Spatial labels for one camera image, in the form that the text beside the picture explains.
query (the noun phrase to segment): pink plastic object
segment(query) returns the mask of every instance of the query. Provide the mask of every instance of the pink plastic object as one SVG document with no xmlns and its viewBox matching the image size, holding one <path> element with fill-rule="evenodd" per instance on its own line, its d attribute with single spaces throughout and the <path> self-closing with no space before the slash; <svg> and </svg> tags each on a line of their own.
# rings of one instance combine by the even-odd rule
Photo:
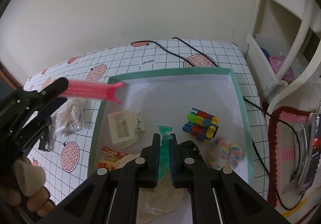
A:
<svg viewBox="0 0 321 224">
<path fill-rule="evenodd" d="M 283 65 L 284 60 L 280 56 L 270 56 L 269 62 L 274 71 L 274 74 L 276 74 Z M 288 83 L 292 83 L 294 81 L 294 74 L 291 68 L 288 69 L 282 79 L 287 81 Z"/>
<path fill-rule="evenodd" d="M 123 82 L 113 85 L 78 80 L 68 80 L 68 82 L 68 89 L 60 96 L 110 100 L 121 104 L 121 102 L 115 98 L 115 92 L 117 88 L 125 85 Z"/>
</svg>

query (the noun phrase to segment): pink plastic clip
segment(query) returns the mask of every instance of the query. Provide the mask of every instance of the pink plastic clip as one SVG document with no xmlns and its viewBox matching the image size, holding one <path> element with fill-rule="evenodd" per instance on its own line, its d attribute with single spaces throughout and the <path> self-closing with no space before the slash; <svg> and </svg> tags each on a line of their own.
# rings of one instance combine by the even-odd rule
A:
<svg viewBox="0 0 321 224">
<path fill-rule="evenodd" d="M 68 80 L 68 82 L 68 89 L 60 96 L 110 100 L 117 104 L 121 104 L 121 102 L 115 98 L 115 92 L 117 88 L 125 85 L 123 82 L 112 85 L 78 80 Z"/>
</svg>

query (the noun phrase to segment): table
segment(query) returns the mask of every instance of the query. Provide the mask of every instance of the table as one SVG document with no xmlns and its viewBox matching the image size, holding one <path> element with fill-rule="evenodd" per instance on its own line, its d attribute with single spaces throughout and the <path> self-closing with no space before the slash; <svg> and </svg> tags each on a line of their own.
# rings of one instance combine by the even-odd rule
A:
<svg viewBox="0 0 321 224">
<path fill-rule="evenodd" d="M 184 39 L 185 42 L 195 47 L 212 58 L 220 67 L 231 68 L 235 73 L 242 95 L 250 101 L 260 105 L 260 98 L 246 61 L 238 46 L 231 42 Z M 178 54 L 188 60 L 196 60 L 197 52 L 179 42 L 178 40 L 157 41 L 169 51 Z M 132 45 L 103 49 L 92 53 L 87 53 L 68 61 L 47 68 L 42 72 L 29 78 L 24 86 L 27 91 L 40 91 L 49 83 L 59 77 L 77 80 L 91 80 L 93 71 L 100 66 L 97 76 L 98 82 L 107 82 L 109 77 L 137 71 L 147 71 L 154 69 L 178 68 L 187 66 L 183 60 L 166 53 L 154 43 L 145 42 L 142 46 Z M 211 63 L 199 62 L 202 66 L 213 66 Z M 96 117 L 101 101 L 86 99 L 84 102 L 84 124 L 83 130 L 69 134 L 65 137 L 55 135 L 55 114 L 52 116 L 53 123 L 50 126 L 51 152 L 38 150 L 37 143 L 32 149 L 28 158 L 37 160 L 39 165 L 44 167 L 47 180 L 45 186 L 48 188 L 51 199 L 58 204 L 77 188 L 86 178 L 88 172 L 88 159 L 91 146 L 91 139 L 96 122 Z M 251 129 L 251 136 L 256 143 L 261 158 L 265 161 L 269 169 L 269 145 L 265 119 L 262 112 L 255 107 L 245 103 Z M 80 149 L 80 159 L 75 169 L 68 173 L 62 169 L 60 154 L 64 147 L 63 142 L 76 142 Z M 256 154 L 254 158 L 254 180 L 251 186 L 267 199 L 269 178 L 264 172 Z"/>
</svg>

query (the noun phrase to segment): silver screw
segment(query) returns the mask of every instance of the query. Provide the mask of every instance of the silver screw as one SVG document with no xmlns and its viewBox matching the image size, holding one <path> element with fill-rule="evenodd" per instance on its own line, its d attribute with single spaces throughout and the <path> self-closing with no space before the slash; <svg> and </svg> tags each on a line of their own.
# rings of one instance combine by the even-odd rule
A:
<svg viewBox="0 0 321 224">
<path fill-rule="evenodd" d="M 195 161 L 194 161 L 193 158 L 186 158 L 186 159 L 184 160 L 184 162 L 185 162 L 186 164 L 193 164 Z"/>
<path fill-rule="evenodd" d="M 231 170 L 230 168 L 224 167 L 223 168 L 223 173 L 226 175 L 229 175 L 233 172 L 233 170 Z"/>
<path fill-rule="evenodd" d="M 108 172 L 108 170 L 106 168 L 99 168 L 97 170 L 98 175 L 105 175 L 107 172 Z"/>
<path fill-rule="evenodd" d="M 142 158 L 142 157 L 139 157 L 139 158 L 137 158 L 137 159 L 135 160 L 135 163 L 137 163 L 137 164 L 143 164 L 144 162 L 145 162 L 145 159 Z"/>
</svg>

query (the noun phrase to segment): black cable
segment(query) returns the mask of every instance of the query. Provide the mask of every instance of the black cable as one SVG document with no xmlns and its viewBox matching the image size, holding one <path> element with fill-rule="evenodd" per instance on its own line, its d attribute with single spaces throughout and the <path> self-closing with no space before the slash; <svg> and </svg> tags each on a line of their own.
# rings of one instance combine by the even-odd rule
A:
<svg viewBox="0 0 321 224">
<path fill-rule="evenodd" d="M 189 46 L 191 49 L 195 50 L 196 52 L 200 53 L 201 55 L 203 55 L 204 57 L 206 57 L 214 66 L 219 67 L 214 60 L 212 60 L 209 56 L 205 55 L 204 53 L 198 51 L 196 48 L 192 47 L 190 44 L 186 43 L 184 40 L 178 38 L 178 37 L 173 37 L 172 39 L 177 39 L 180 42 L 184 43 L 186 46 Z"/>
<path fill-rule="evenodd" d="M 178 38 L 178 37 L 173 37 L 173 39 L 177 39 L 177 40 L 179 40 L 180 42 L 184 43 L 185 45 L 189 46 L 190 48 L 192 48 L 193 50 L 195 50 L 196 52 L 200 53 L 200 54 L 203 55 L 205 58 L 207 58 L 215 67 L 219 67 L 219 66 L 215 63 L 214 60 L 212 60 L 210 57 L 208 57 L 208 56 L 205 55 L 204 53 L 198 51 L 197 49 L 195 49 L 194 47 L 192 47 L 191 45 L 189 45 L 188 43 L 186 43 L 186 42 L 183 41 L 182 39 L 180 39 L 180 38 Z M 164 47 L 162 47 L 162 46 L 161 46 L 160 44 L 158 44 L 157 42 L 155 42 L 155 41 L 150 41 L 150 40 L 149 40 L 148 42 L 153 42 L 153 43 L 155 43 L 156 45 L 158 45 L 161 49 L 163 49 L 163 50 L 166 51 L 167 53 L 172 54 L 172 55 L 174 55 L 174 56 L 176 56 L 176 57 L 178 57 L 178 58 L 181 58 L 181 59 L 183 59 L 184 61 L 186 61 L 187 63 L 189 63 L 192 67 L 195 67 L 194 64 L 192 64 L 191 62 L 189 62 L 189 61 L 186 60 L 185 58 L 181 57 L 180 55 L 174 54 L 174 53 L 166 50 Z M 264 111 L 261 107 L 259 107 L 258 105 L 254 104 L 254 103 L 251 102 L 250 100 L 246 99 L 244 96 L 243 96 L 243 99 L 244 99 L 244 101 L 246 101 L 246 102 L 248 102 L 249 104 L 251 104 L 251 105 L 253 105 L 254 107 L 256 107 L 258 110 L 260 110 L 260 111 L 261 111 L 262 113 L 264 113 L 265 115 L 268 115 L 268 116 L 269 116 L 270 118 L 272 118 L 273 120 L 276 120 L 276 121 L 278 121 L 278 122 L 280 122 L 280 123 L 283 123 L 283 124 L 287 125 L 287 126 L 290 127 L 290 129 L 294 132 L 294 134 L 295 134 L 295 136 L 296 136 L 297 143 L 298 143 L 298 147 L 299 147 L 299 163 L 298 163 L 297 168 L 295 169 L 295 171 L 293 172 L 293 174 L 292 174 L 292 176 L 291 176 L 291 178 L 290 178 L 290 182 L 292 182 L 292 181 L 295 179 L 295 177 L 297 176 L 297 174 L 298 174 L 299 166 L 300 166 L 300 163 L 301 163 L 301 162 L 300 162 L 300 160 L 301 160 L 301 147 L 300 147 L 300 140 L 299 140 L 298 134 L 296 133 L 295 129 L 294 129 L 290 124 L 288 124 L 287 122 L 285 122 L 285 121 L 283 121 L 283 120 L 281 120 L 281 119 L 279 119 L 279 118 L 276 118 L 276 117 L 274 117 L 273 115 L 271 115 L 270 113 Z M 303 199 L 305 193 L 302 194 L 299 202 L 298 202 L 295 206 L 293 206 L 293 207 L 291 207 L 291 208 L 286 207 L 286 206 L 283 204 L 282 200 L 281 200 L 281 197 L 280 197 L 280 194 L 279 194 L 279 192 L 278 192 L 276 183 L 275 183 L 275 181 L 274 181 L 273 179 L 271 179 L 271 177 L 270 177 L 270 172 L 269 172 L 269 170 L 267 169 L 267 167 L 265 166 L 265 163 L 263 162 L 263 160 L 262 160 L 262 158 L 261 158 L 261 156 L 260 156 L 260 154 L 259 154 L 259 152 L 258 152 L 258 150 L 257 150 L 257 148 L 256 148 L 256 145 L 255 145 L 255 143 L 254 143 L 253 140 L 252 140 L 252 145 L 253 145 L 254 151 L 255 151 L 255 153 L 256 153 L 256 155 L 257 155 L 260 163 L 262 164 L 262 167 L 264 168 L 264 170 L 265 170 L 266 174 L 268 175 L 270 181 L 272 181 L 272 184 L 273 184 L 273 186 L 275 187 L 275 193 L 276 193 L 276 195 L 277 195 L 277 197 L 278 197 L 278 199 L 279 199 L 280 205 L 281 205 L 285 210 L 287 210 L 287 211 L 291 211 L 291 210 L 295 209 L 295 208 L 299 205 L 299 203 L 301 202 L 301 200 Z"/>
</svg>

